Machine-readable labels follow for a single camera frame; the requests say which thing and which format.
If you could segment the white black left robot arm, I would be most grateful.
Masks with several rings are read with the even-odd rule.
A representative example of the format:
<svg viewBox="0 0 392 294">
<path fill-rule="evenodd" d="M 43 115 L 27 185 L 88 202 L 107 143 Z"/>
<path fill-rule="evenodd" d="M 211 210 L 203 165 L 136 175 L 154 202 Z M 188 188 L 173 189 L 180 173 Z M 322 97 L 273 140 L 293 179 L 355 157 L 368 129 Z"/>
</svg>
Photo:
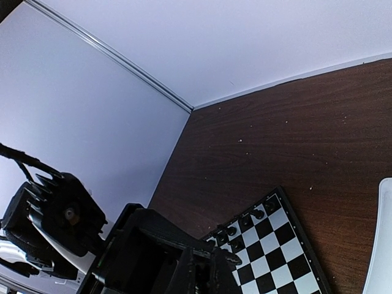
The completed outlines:
<svg viewBox="0 0 392 294">
<path fill-rule="evenodd" d="M 172 274 L 183 252 L 189 260 L 206 261 L 213 251 L 212 245 L 139 204 L 127 204 L 102 238 L 107 224 L 104 212 L 70 173 L 25 182 L 2 220 L 8 236 L 28 242 L 36 230 L 37 238 L 86 270 L 80 293 L 151 293 L 160 272 Z"/>
</svg>

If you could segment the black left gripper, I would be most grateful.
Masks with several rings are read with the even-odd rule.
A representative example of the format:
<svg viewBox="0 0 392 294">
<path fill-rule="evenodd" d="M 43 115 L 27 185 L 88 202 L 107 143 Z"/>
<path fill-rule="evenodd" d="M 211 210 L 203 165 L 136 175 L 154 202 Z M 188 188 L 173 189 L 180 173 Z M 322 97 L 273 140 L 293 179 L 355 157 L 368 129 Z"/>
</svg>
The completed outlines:
<svg viewBox="0 0 392 294">
<path fill-rule="evenodd" d="M 213 246 L 128 203 L 78 293 L 209 293 Z"/>
</svg>

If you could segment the black chess queen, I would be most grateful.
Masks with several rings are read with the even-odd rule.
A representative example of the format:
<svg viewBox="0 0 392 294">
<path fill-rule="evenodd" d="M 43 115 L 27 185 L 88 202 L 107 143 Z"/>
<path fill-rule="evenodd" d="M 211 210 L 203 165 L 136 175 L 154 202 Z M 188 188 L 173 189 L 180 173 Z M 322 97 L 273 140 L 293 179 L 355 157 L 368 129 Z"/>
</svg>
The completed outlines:
<svg viewBox="0 0 392 294">
<path fill-rule="evenodd" d="M 265 212 L 261 209 L 253 209 L 249 212 L 251 216 L 254 216 L 258 220 L 262 220 L 265 216 Z"/>
</svg>

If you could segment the black white chessboard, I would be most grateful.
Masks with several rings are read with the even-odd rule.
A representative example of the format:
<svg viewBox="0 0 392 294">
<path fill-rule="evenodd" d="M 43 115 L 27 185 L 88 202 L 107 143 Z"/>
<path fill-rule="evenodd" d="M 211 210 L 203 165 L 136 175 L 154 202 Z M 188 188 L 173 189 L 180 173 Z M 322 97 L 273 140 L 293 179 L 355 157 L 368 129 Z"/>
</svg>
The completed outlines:
<svg viewBox="0 0 392 294">
<path fill-rule="evenodd" d="M 268 216 L 263 203 L 276 198 L 281 208 Z M 262 220 L 249 214 L 253 209 L 265 212 Z M 238 220 L 250 215 L 254 225 L 245 231 Z M 278 186 L 228 222 L 236 227 L 228 242 L 240 239 L 244 248 L 232 249 L 228 242 L 218 246 L 214 235 L 216 227 L 202 239 L 221 249 L 236 254 L 243 264 L 232 267 L 232 274 L 241 293 L 331 293 L 332 289 L 317 260 L 316 254 L 296 216 L 285 190 Z"/>
</svg>

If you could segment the white plastic divided tray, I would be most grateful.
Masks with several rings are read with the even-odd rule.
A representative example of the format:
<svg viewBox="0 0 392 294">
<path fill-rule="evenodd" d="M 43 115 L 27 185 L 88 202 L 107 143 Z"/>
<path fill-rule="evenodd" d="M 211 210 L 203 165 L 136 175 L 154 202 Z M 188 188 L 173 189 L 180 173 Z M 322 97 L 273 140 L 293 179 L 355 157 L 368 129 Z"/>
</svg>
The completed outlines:
<svg viewBox="0 0 392 294">
<path fill-rule="evenodd" d="M 363 293 L 391 293 L 391 178 L 379 184 L 374 245 Z"/>
</svg>

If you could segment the black chess knight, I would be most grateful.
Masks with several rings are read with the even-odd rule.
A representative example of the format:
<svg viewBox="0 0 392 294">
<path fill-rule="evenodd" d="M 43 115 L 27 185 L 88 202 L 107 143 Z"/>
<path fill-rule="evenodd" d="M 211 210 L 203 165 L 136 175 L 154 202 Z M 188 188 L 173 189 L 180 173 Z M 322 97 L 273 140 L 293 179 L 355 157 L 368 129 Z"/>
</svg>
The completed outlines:
<svg viewBox="0 0 392 294">
<path fill-rule="evenodd" d="M 243 261 L 234 253 L 229 252 L 226 249 L 221 249 L 216 247 L 214 249 L 215 254 L 221 254 L 226 262 L 228 262 L 232 266 L 240 266 L 243 264 Z"/>
</svg>

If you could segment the black chess piece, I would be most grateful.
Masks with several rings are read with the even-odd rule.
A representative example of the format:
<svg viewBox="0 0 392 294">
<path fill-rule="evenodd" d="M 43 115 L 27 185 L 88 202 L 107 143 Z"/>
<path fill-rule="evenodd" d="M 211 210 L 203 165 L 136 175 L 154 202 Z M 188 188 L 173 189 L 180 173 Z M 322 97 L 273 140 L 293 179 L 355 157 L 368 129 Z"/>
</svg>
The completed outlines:
<svg viewBox="0 0 392 294">
<path fill-rule="evenodd" d="M 238 223 L 239 223 L 239 227 L 242 231 L 245 231 L 254 225 L 250 215 L 243 216 L 242 218 L 240 218 L 238 220 Z"/>
</svg>

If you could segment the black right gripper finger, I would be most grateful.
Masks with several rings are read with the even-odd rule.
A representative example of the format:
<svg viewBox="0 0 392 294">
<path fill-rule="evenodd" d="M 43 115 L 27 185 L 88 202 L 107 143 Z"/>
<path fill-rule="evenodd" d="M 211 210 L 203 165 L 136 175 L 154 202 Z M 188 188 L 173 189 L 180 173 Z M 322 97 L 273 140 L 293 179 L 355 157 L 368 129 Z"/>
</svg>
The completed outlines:
<svg viewBox="0 0 392 294">
<path fill-rule="evenodd" d="M 232 274 L 232 265 L 226 262 L 221 254 L 210 256 L 209 292 L 210 293 L 241 293 Z"/>
</svg>

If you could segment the black chess pawn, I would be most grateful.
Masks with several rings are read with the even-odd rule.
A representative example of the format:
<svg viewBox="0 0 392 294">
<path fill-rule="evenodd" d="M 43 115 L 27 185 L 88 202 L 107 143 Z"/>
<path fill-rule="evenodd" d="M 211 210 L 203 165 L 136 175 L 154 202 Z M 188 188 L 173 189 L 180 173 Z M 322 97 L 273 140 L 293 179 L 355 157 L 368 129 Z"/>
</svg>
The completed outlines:
<svg viewBox="0 0 392 294">
<path fill-rule="evenodd" d="M 244 244 L 240 239 L 233 239 L 228 242 L 228 245 L 234 250 L 242 250 L 244 248 Z"/>
<path fill-rule="evenodd" d="M 228 242 L 228 235 L 225 232 L 216 233 L 214 237 L 218 246 L 221 246 Z"/>
</svg>

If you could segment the left aluminium frame post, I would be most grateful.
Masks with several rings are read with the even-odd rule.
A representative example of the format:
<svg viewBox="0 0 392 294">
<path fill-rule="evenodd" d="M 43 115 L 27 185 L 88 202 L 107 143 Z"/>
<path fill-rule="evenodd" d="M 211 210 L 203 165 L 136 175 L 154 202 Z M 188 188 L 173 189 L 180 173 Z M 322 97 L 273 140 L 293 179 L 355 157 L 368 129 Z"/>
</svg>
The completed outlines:
<svg viewBox="0 0 392 294">
<path fill-rule="evenodd" d="M 42 1 L 23 2 L 35 9 L 36 11 L 40 12 L 41 14 L 45 15 L 46 17 L 60 25 L 62 28 L 79 37 L 84 42 L 88 43 L 90 46 L 104 54 L 117 65 L 125 69 L 128 73 L 140 79 L 142 82 L 153 88 L 153 90 L 159 92 L 161 95 L 172 101 L 174 104 L 182 108 L 187 113 L 191 114 L 193 112 L 194 107 L 190 103 L 186 102 L 182 97 L 176 94 L 168 86 L 164 85 L 158 79 L 147 73 L 147 71 L 136 65 L 134 62 L 126 58 L 124 55 L 109 46 L 104 41 L 100 40 L 98 37 L 88 32 L 86 29 L 82 28 L 78 24 L 74 23 L 72 20 L 55 11 L 55 9 L 52 9 L 48 5 L 44 4 Z"/>
</svg>

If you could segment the black chess bishop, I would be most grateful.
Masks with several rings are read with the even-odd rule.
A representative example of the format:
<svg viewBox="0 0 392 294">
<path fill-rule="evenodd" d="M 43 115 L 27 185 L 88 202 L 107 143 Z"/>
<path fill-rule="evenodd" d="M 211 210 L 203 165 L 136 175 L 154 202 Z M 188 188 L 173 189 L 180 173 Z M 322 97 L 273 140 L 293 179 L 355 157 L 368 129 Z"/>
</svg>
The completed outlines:
<svg viewBox="0 0 392 294">
<path fill-rule="evenodd" d="M 266 202 L 263 203 L 263 206 L 268 216 L 270 216 L 275 211 L 281 208 L 281 204 L 279 203 L 279 200 L 276 198 L 268 199 Z"/>
</svg>

